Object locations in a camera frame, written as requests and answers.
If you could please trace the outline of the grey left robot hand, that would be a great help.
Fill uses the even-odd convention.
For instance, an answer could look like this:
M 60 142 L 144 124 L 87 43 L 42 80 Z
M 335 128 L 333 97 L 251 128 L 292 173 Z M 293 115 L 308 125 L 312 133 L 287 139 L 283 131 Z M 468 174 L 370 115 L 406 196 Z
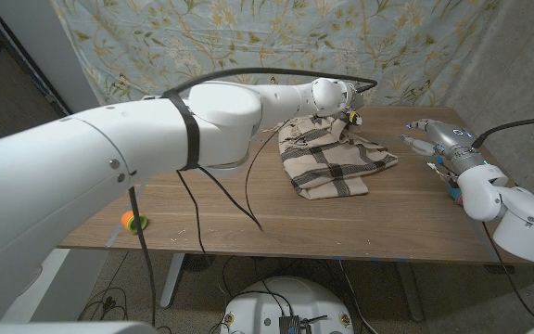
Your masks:
M 341 82 L 340 84 L 344 110 L 350 112 L 362 108 L 364 106 L 362 93 L 358 93 L 352 83 Z

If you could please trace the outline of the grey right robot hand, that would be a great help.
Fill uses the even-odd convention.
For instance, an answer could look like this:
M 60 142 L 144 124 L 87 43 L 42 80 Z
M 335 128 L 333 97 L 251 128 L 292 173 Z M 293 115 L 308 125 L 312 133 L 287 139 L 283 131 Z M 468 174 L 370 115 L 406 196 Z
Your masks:
M 475 137 L 463 127 L 432 119 L 422 119 L 406 125 L 408 129 L 420 129 L 427 140 L 402 135 L 402 140 L 414 152 L 422 156 L 442 156 L 456 174 L 486 163 L 484 157 L 473 148 Z

